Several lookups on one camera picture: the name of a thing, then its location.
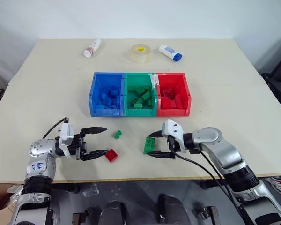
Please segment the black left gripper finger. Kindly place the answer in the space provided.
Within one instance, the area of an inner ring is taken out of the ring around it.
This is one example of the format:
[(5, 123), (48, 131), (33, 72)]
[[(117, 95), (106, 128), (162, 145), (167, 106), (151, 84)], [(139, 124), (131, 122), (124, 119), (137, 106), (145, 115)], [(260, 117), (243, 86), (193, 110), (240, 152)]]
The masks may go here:
[(81, 136), (85, 136), (88, 134), (92, 134), (92, 135), (99, 134), (104, 131), (107, 131), (107, 129), (104, 127), (87, 127), (87, 128), (82, 128), (80, 134)]
[(81, 160), (82, 161), (88, 161), (88, 160), (93, 160), (97, 159), (103, 155), (105, 155), (109, 150), (96, 150), (96, 151), (91, 151), (88, 154), (82, 154)]

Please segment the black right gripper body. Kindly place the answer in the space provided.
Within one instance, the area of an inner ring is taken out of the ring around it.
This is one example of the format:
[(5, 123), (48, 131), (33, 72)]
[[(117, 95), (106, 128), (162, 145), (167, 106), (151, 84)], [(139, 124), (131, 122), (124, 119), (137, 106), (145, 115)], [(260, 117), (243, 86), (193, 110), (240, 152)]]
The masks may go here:
[(178, 142), (173, 136), (167, 137), (167, 144), (170, 150), (170, 158), (175, 159), (175, 154), (178, 152)]

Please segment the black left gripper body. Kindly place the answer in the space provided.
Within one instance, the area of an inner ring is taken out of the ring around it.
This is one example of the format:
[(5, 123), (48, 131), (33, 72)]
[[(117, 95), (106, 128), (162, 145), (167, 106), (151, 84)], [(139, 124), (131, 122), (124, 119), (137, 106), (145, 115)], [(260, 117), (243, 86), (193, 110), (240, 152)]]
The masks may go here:
[(83, 160), (84, 154), (86, 153), (85, 136), (83, 132), (74, 135), (72, 143), (68, 146), (70, 156), (75, 157), (77, 160)]

